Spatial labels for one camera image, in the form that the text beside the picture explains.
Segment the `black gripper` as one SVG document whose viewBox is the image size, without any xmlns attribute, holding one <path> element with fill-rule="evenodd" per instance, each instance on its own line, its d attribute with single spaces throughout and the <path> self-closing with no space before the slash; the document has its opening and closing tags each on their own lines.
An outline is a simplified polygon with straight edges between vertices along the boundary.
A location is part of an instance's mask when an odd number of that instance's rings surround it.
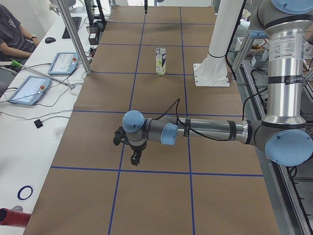
<svg viewBox="0 0 313 235">
<path fill-rule="evenodd" d="M 129 146 L 131 150 L 134 152 L 133 155 L 131 156 L 131 164 L 132 165 L 140 164 L 141 154 L 142 154 L 142 151 L 147 147 L 147 141 L 145 141 L 144 143 L 140 145 L 133 145 L 130 143 Z"/>
</svg>

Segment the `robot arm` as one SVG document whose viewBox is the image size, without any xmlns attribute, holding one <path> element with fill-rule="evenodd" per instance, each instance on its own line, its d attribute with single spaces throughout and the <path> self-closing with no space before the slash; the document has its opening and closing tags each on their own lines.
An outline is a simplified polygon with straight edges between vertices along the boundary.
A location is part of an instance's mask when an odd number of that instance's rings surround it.
<svg viewBox="0 0 313 235">
<path fill-rule="evenodd" d="M 132 110 L 123 116 L 113 142 L 122 141 L 131 147 L 133 165 L 139 164 L 148 141 L 173 145 L 178 134 L 214 141 L 240 141 L 256 146 L 279 165 L 302 164 L 313 152 L 312 138 L 306 133 L 306 121 L 300 115 L 303 40 L 312 22 L 310 0 L 257 1 L 250 31 L 269 37 L 267 114 L 261 120 L 236 123 L 167 115 L 153 119 Z"/>
</svg>

